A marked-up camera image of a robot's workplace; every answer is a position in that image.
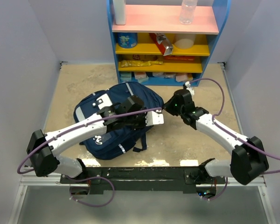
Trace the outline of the navy blue backpack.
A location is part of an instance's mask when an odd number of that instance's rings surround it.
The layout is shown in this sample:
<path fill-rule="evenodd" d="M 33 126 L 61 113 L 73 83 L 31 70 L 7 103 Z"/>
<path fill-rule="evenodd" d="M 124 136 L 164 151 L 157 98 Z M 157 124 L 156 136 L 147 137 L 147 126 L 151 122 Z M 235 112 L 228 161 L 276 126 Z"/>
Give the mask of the navy blue backpack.
<path fill-rule="evenodd" d="M 125 82 L 114 85 L 107 90 L 100 90 L 82 99 L 74 109 L 73 118 L 80 122 L 96 113 L 104 106 L 123 103 L 128 97 L 136 95 L 144 102 L 144 108 L 163 107 L 164 101 L 157 93 L 137 82 Z M 132 149 L 141 152 L 147 149 L 146 132 L 151 126 L 144 128 L 122 129 L 96 135 L 84 140 L 81 145 L 97 159 L 111 160 Z"/>

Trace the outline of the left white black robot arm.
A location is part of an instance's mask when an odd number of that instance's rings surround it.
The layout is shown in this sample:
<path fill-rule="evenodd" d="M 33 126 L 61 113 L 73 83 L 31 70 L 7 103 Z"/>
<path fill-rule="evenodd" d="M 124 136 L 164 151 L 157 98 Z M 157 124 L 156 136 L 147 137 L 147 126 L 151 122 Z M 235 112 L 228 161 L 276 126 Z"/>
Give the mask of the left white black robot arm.
<path fill-rule="evenodd" d="M 125 126 L 147 126 L 150 110 L 145 109 L 143 101 L 135 95 L 128 97 L 122 104 L 114 104 L 104 94 L 95 105 L 98 111 L 76 124 L 48 133 L 42 130 L 33 132 L 27 153 L 36 176 L 59 173 L 83 183 L 87 179 L 85 165 L 80 159 L 62 156 L 63 151 L 84 140 Z"/>

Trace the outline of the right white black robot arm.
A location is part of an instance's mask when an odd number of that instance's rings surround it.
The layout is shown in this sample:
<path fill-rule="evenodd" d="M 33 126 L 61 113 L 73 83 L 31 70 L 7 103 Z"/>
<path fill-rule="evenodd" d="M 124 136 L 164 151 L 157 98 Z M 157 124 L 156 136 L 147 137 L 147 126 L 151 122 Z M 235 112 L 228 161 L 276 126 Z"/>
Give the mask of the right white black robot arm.
<path fill-rule="evenodd" d="M 248 138 L 214 119 L 207 110 L 195 106 L 188 90 L 177 90 L 163 109 L 173 116 L 180 116 L 186 125 L 208 135 L 231 155 L 230 160 L 210 159 L 202 163 L 198 172 L 201 182 L 210 183 L 215 177 L 224 176 L 247 185 L 269 169 L 258 137 Z"/>

